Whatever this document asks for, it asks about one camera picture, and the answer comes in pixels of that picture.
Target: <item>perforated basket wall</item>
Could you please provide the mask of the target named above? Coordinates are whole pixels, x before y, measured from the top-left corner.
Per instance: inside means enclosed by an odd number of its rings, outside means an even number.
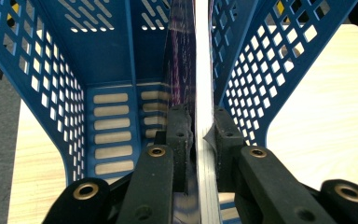
[[[0,67],[61,152],[68,184],[127,174],[165,126],[169,9],[167,0],[0,1]]]
[[[265,146],[270,123],[357,0],[243,2],[214,1],[214,102],[248,145]]]

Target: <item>brass grommet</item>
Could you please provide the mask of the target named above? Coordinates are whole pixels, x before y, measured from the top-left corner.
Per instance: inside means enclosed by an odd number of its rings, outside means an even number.
[[[334,190],[342,198],[354,203],[358,203],[358,189],[355,189],[346,184],[337,184],[334,187]]]
[[[152,147],[147,151],[147,153],[151,157],[161,157],[165,155],[165,149],[162,147]]]
[[[257,158],[265,158],[267,156],[267,152],[260,148],[253,148],[249,151],[249,153]]]
[[[79,185],[74,191],[74,198],[78,200],[88,200],[98,193],[98,185],[88,182]]]

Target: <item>blue plastic basket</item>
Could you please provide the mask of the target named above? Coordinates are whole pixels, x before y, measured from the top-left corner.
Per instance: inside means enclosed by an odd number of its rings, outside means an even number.
[[[164,129],[170,2],[0,1],[0,67],[61,152],[68,184],[127,174]],[[214,1],[214,102],[249,145],[266,145],[269,124],[355,2]]]

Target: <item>wooden surface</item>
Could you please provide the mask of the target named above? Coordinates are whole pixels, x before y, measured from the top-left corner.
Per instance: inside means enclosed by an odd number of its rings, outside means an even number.
[[[271,123],[268,148],[299,181],[316,189],[331,178],[358,183],[356,26],[339,28]],[[64,188],[59,152],[21,104],[8,222],[40,223]]]

